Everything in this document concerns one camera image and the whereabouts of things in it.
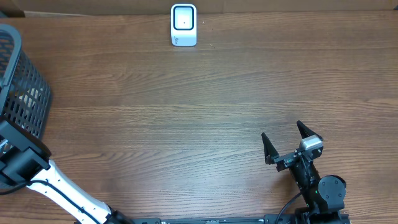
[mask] dark blue border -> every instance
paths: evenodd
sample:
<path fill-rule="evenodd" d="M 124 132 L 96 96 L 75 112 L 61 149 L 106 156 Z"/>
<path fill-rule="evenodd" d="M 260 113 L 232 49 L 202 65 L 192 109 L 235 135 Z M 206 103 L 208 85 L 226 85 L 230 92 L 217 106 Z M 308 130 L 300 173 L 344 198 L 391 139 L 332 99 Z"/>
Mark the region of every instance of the dark blue border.
<path fill-rule="evenodd" d="M 189 28 L 189 29 L 177 29 L 175 27 L 175 9 L 178 8 L 178 7 L 190 7 L 192 9 L 192 27 L 191 28 Z M 174 27 L 174 29 L 175 30 L 192 30 L 193 27 L 195 26 L 194 23 L 193 23 L 195 21 L 195 19 L 193 18 L 193 15 L 194 15 L 194 12 L 193 12 L 192 6 L 175 6 L 174 9 L 173 9 L 173 16 L 174 16 L 174 18 L 173 18 L 173 27 Z"/>

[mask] wire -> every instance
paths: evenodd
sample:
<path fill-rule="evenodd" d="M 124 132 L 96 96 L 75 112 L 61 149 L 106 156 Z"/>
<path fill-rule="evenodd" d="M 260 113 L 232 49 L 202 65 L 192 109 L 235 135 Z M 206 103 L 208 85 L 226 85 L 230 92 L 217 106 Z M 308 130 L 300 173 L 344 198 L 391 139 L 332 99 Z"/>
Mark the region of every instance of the wire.
<path fill-rule="evenodd" d="M 278 223 L 279 223 L 279 218 L 280 218 L 280 216 L 282 215 L 282 213 L 284 213 L 285 210 L 286 210 L 286 209 L 287 209 L 299 196 L 301 196 L 301 195 L 302 195 L 301 192 L 298 193 L 296 196 L 294 196 L 292 199 L 290 199 L 289 202 L 286 203 L 286 205 L 280 210 L 278 216 L 276 217 L 275 224 L 278 224 Z"/>
<path fill-rule="evenodd" d="M 3 191 L 0 192 L 0 195 L 7 195 L 7 194 L 11 194 L 16 192 L 17 190 L 20 190 L 26 186 L 30 186 L 34 183 L 40 183 L 46 186 L 49 186 L 50 188 L 52 188 L 54 191 L 56 191 L 56 193 L 60 194 L 66 201 L 68 201 L 71 205 L 73 205 L 75 208 L 77 208 L 81 213 L 85 214 L 88 216 L 88 218 L 92 219 L 96 224 L 101 224 L 97 219 L 95 219 L 92 215 L 90 215 L 86 210 L 84 210 L 84 208 L 81 208 L 79 205 L 77 205 L 75 202 L 73 202 L 72 200 L 70 200 L 70 198 L 68 198 L 68 196 L 66 196 L 62 191 L 60 191 L 58 188 L 54 187 L 54 185 L 48 183 L 47 181 L 44 180 L 32 180 L 30 182 L 26 182 L 23 183 L 21 185 L 18 185 L 17 187 L 14 187 L 11 190 L 7 190 L 7 191 Z"/>

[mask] wooden tabletop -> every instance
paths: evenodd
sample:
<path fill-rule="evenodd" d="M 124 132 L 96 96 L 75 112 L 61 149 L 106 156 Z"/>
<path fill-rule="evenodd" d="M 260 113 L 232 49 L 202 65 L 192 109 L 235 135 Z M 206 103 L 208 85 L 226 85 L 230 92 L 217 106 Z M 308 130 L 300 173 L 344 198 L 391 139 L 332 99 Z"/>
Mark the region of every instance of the wooden tabletop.
<path fill-rule="evenodd" d="M 52 87 L 52 159 L 127 216 L 277 213 L 299 190 L 260 134 L 292 152 L 300 119 L 325 138 L 320 175 L 347 181 L 353 223 L 397 222 L 397 12 L 198 15 L 196 47 L 172 46 L 168 15 L 0 22 Z M 73 220 L 29 189 L 0 197 L 0 217 Z"/>

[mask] gray plastic basket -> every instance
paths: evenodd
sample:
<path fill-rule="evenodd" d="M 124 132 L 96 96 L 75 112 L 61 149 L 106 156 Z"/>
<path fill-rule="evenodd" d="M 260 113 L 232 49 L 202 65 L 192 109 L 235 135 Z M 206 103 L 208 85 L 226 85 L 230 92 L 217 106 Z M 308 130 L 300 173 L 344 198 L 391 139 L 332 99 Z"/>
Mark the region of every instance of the gray plastic basket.
<path fill-rule="evenodd" d="M 50 108 L 50 87 L 21 48 L 18 31 L 0 24 L 0 116 L 41 139 Z M 0 133 L 0 156 L 10 147 Z"/>

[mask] black cable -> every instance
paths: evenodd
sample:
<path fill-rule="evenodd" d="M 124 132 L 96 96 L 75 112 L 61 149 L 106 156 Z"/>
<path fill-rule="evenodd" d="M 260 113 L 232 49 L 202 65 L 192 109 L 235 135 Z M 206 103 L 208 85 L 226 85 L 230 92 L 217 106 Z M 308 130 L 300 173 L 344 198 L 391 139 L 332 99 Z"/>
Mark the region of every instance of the black cable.
<path fill-rule="evenodd" d="M 62 191 L 60 191 L 58 188 L 54 187 L 54 185 L 52 185 L 44 180 L 32 180 L 30 182 L 26 182 L 24 184 L 18 185 L 17 187 L 14 187 L 11 190 L 0 192 L 0 195 L 7 195 L 7 194 L 14 193 L 17 190 L 20 190 L 26 186 L 30 186 L 34 183 L 40 183 L 40 184 L 51 187 L 54 191 L 56 191 L 56 193 L 60 194 L 66 201 L 68 201 L 71 205 L 73 205 L 75 208 L 77 208 L 81 213 L 87 215 L 88 218 L 92 219 L 96 224 L 101 224 L 97 219 L 95 219 L 92 215 L 90 215 L 88 212 L 86 212 L 86 210 L 84 210 L 84 208 L 79 207 L 79 205 L 77 205 L 75 202 L 70 200 L 70 198 L 68 198 L 68 196 L 66 196 Z"/>
<path fill-rule="evenodd" d="M 276 217 L 275 224 L 278 224 L 278 223 L 279 223 L 279 218 L 280 218 L 280 216 L 282 215 L 282 213 L 284 213 L 285 210 L 286 210 L 286 209 L 287 209 L 299 196 L 301 196 L 301 194 L 302 194 L 301 192 L 298 193 L 296 196 L 294 196 L 292 199 L 290 199 L 289 202 L 286 203 L 286 205 L 280 210 L 278 216 Z"/>

